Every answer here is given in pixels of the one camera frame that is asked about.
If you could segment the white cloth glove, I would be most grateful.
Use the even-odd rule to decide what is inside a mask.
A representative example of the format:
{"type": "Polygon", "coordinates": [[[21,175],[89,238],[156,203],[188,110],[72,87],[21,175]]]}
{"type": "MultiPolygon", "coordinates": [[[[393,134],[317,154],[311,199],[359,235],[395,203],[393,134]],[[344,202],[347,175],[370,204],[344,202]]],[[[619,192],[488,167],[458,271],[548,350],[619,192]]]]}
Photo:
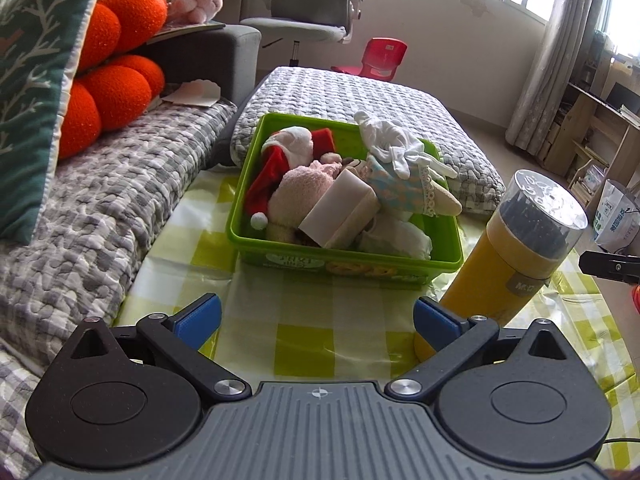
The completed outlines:
{"type": "Polygon", "coordinates": [[[431,168],[441,178],[455,179],[458,176],[456,170],[428,154],[420,138],[401,126],[362,110],[354,114],[354,121],[368,152],[379,162],[391,164],[399,179],[410,178],[411,165],[431,168]]]}

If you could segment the santa claus plush toy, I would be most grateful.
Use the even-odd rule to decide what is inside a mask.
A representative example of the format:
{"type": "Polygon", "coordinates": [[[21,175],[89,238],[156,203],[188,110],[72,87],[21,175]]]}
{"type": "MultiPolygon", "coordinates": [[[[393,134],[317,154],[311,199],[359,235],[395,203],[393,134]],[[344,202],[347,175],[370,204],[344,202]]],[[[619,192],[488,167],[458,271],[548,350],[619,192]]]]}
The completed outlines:
{"type": "Polygon", "coordinates": [[[340,164],[333,133],[328,128],[310,131],[302,126],[283,128],[273,133],[260,149],[262,166],[245,194],[244,209],[250,225],[257,231],[268,226],[268,200],[288,170],[308,167],[312,162],[340,164]]]}

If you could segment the white paper shopping bag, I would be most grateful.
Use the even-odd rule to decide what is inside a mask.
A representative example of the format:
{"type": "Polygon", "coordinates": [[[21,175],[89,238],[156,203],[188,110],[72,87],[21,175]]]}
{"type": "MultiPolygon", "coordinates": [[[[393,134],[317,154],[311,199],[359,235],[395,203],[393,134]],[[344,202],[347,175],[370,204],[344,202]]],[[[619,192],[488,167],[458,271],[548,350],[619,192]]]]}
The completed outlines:
{"type": "Polygon", "coordinates": [[[615,180],[606,180],[593,229],[598,247],[624,254],[639,233],[639,183],[627,188],[615,180]]]}

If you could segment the yellow checkered plastic tablecloth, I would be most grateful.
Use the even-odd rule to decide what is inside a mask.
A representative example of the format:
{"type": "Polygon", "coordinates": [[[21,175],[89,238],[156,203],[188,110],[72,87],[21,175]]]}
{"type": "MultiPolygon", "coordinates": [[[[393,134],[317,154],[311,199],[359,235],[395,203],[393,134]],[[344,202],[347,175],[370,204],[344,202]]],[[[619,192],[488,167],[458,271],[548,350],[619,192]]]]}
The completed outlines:
{"type": "MultiPolygon", "coordinates": [[[[416,365],[412,309],[439,297],[449,275],[412,287],[392,281],[263,268],[242,263],[226,223],[239,176],[202,171],[146,255],[117,323],[172,313],[206,292],[222,322],[204,353],[252,385],[264,380],[386,382],[416,365]]],[[[639,379],[622,334],[593,278],[570,254],[513,325],[550,318],[608,398],[613,422],[599,455],[604,468],[639,463],[639,379]]]]}

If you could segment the wooden desk with shelves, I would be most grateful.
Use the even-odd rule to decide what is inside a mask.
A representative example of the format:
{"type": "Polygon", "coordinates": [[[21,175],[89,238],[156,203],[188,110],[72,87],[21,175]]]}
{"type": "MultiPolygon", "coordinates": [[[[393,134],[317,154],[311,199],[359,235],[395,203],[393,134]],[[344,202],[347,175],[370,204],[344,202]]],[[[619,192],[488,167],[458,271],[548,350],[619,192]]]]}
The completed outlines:
{"type": "Polygon", "coordinates": [[[607,179],[631,180],[639,167],[639,115],[605,102],[616,82],[639,94],[639,61],[616,54],[610,38],[596,32],[537,153],[542,168],[572,180],[595,166],[607,179]]]}

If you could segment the green plastic storage bin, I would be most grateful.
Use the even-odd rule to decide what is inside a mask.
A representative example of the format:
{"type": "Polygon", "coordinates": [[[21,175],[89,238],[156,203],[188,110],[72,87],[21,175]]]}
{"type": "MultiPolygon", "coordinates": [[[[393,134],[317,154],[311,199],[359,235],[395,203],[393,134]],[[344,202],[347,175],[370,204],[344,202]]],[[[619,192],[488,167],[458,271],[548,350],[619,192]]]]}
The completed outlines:
{"type": "Polygon", "coordinates": [[[255,266],[418,285],[427,284],[440,274],[460,269],[463,249],[458,222],[454,217],[415,214],[410,218],[410,222],[432,241],[431,258],[427,260],[273,242],[266,239],[264,232],[253,229],[250,217],[245,213],[244,202],[246,191],[262,170],[262,144],[273,133],[291,126],[302,126],[311,131],[328,128],[333,134],[338,154],[353,158],[361,158],[366,154],[359,129],[354,124],[280,113],[262,115],[248,147],[227,222],[228,239],[243,261],[255,266]]]}

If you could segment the pastel checkered cloth doll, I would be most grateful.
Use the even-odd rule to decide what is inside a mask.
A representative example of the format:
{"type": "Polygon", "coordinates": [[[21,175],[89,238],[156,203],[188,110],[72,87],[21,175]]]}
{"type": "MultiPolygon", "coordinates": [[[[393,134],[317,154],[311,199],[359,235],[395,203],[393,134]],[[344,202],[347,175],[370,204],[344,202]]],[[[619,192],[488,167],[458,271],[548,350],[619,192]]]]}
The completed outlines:
{"type": "Polygon", "coordinates": [[[427,164],[410,165],[409,177],[403,179],[392,164],[383,164],[369,154],[364,180],[381,205],[395,214],[455,217],[462,213],[461,203],[437,181],[427,164]]]}

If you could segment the white rectangular sponge block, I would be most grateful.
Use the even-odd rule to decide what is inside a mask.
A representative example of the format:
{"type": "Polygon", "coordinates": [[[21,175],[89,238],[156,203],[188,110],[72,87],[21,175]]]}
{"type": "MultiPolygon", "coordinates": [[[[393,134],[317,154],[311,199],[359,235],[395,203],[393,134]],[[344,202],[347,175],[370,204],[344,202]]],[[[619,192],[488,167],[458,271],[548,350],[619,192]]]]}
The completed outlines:
{"type": "Polygon", "coordinates": [[[322,248],[346,249],[379,209],[380,203],[373,188],[356,174],[345,170],[298,228],[322,248]]]}

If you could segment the black laptop on desk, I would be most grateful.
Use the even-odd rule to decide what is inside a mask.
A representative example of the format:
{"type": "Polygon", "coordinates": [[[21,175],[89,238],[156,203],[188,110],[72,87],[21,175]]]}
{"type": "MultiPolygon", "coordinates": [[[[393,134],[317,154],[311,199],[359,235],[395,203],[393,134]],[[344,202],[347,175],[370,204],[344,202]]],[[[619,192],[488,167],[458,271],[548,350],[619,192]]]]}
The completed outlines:
{"type": "Polygon", "coordinates": [[[621,110],[629,110],[631,113],[639,115],[640,96],[619,82],[616,82],[611,91],[608,92],[605,102],[619,112],[621,110]]]}

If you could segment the pink fluffy plush toy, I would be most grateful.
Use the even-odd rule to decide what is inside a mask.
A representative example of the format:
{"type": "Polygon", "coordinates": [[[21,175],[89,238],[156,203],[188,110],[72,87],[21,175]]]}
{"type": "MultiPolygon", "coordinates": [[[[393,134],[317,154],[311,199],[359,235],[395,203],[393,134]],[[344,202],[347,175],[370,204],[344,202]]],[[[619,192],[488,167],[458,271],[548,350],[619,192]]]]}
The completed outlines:
{"type": "Polygon", "coordinates": [[[311,245],[298,228],[342,171],[339,154],[328,153],[308,166],[288,170],[268,202],[266,239],[311,245]]]}

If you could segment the white scalloped paper fan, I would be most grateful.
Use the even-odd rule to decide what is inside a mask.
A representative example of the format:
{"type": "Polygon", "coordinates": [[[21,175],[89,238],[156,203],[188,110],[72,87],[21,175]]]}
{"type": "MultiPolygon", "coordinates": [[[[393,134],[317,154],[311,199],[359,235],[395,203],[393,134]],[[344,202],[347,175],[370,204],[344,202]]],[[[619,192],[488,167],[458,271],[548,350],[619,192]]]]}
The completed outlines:
{"type": "Polygon", "coordinates": [[[221,90],[216,82],[197,79],[180,84],[177,90],[163,96],[162,100],[176,105],[211,107],[220,98],[221,90]]]}

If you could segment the grey patterned ottoman cushion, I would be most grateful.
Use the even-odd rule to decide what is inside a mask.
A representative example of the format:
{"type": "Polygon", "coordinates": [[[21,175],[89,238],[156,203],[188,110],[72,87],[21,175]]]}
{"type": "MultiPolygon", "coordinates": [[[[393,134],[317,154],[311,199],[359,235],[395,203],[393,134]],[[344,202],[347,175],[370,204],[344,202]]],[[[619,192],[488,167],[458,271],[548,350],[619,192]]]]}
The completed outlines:
{"type": "Polygon", "coordinates": [[[484,152],[445,105],[418,89],[318,68],[275,68],[241,105],[229,141],[235,166],[242,166],[259,119],[267,113],[354,121],[365,110],[430,141],[440,159],[457,171],[449,182],[466,214],[490,216],[502,199],[503,180],[484,152]]]}

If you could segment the pink pig plush toy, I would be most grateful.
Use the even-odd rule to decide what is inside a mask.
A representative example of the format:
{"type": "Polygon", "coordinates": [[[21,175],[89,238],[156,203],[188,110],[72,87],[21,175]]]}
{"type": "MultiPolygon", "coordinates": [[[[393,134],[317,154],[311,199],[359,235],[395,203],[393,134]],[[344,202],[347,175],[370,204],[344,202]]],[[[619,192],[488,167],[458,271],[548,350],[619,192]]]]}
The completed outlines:
{"type": "Polygon", "coordinates": [[[170,0],[167,21],[180,24],[204,24],[224,7],[224,0],[170,0]]]}

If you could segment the dark green patterned cushion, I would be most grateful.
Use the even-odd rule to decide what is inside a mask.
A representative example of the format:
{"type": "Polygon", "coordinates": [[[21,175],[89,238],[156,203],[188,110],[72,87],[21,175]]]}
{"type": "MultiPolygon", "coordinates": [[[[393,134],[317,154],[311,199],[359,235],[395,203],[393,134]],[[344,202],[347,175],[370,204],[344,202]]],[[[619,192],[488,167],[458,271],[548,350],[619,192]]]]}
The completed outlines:
{"type": "Polygon", "coordinates": [[[27,245],[50,193],[62,122],[96,0],[4,0],[1,238],[27,245]]]}

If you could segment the grey office swivel chair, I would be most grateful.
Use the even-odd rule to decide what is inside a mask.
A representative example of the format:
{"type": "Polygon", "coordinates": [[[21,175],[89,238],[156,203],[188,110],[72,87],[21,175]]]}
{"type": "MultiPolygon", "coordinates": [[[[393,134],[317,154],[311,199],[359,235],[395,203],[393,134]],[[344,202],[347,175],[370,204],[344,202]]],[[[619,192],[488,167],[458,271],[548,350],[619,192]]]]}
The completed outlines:
{"type": "Polygon", "coordinates": [[[348,44],[352,25],[361,18],[363,0],[262,0],[270,11],[268,18],[251,16],[241,23],[256,28],[276,44],[288,40],[292,54],[288,65],[299,64],[303,42],[348,44]]]}

